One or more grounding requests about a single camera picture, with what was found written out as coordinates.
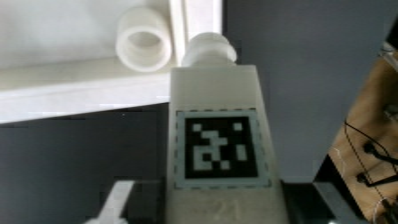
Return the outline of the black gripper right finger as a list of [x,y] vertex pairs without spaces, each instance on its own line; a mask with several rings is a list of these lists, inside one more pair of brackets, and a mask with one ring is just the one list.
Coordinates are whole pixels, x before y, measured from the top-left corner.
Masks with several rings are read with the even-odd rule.
[[333,185],[328,182],[315,182],[314,188],[333,214],[328,224],[362,224]]

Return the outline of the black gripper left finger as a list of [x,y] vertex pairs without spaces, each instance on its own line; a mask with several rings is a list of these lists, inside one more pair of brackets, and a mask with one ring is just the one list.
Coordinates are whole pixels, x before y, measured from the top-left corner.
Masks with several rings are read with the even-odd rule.
[[132,186],[132,180],[115,182],[97,217],[88,219],[83,224],[127,224],[120,214],[123,211]]

